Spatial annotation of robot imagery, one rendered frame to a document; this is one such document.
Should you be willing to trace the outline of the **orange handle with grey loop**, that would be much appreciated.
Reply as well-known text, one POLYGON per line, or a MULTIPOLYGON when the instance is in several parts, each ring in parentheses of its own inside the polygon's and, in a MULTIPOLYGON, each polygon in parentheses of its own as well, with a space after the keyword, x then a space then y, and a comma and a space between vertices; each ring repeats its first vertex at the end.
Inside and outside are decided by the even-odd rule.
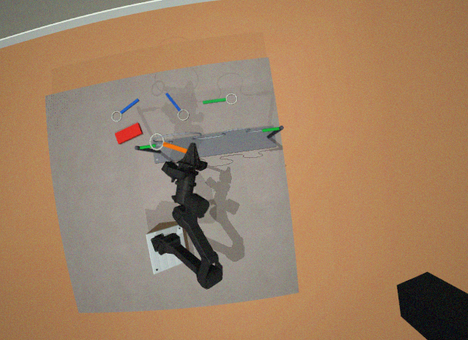
MULTIPOLYGON (((154 135, 161 135, 161 134, 160 134, 160 133, 154 133, 154 134, 152 134, 151 138, 152 138, 154 135)), ((161 136, 162 136, 162 135, 161 135, 161 136)), ((161 146, 160 148, 158 148, 158 149, 155 149, 155 148, 151 145, 151 139, 150 139, 150 147, 151 147, 153 150, 159 150, 159 149, 163 148, 163 146, 164 146, 164 147, 166 146, 166 147, 168 147, 168 148, 172 148, 172 149, 175 149, 175 150, 177 150, 177 151, 184 152, 184 153, 186 153, 187 150, 188 150, 187 148, 182 148, 182 147, 180 147, 180 146, 176 146, 176 145, 173 145, 173 144, 165 143, 164 137, 162 137, 162 141, 163 141, 162 146, 161 146)))

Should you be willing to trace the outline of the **red rectangular block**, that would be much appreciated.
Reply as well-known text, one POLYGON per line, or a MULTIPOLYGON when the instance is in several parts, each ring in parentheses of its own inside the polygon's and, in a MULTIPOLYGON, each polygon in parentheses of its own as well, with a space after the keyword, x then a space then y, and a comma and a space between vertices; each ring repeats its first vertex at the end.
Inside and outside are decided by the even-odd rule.
POLYGON ((126 141, 142 134, 143 132, 140 128, 140 123, 134 124, 133 126, 127 127, 126 129, 115 133, 118 144, 125 143, 126 141))

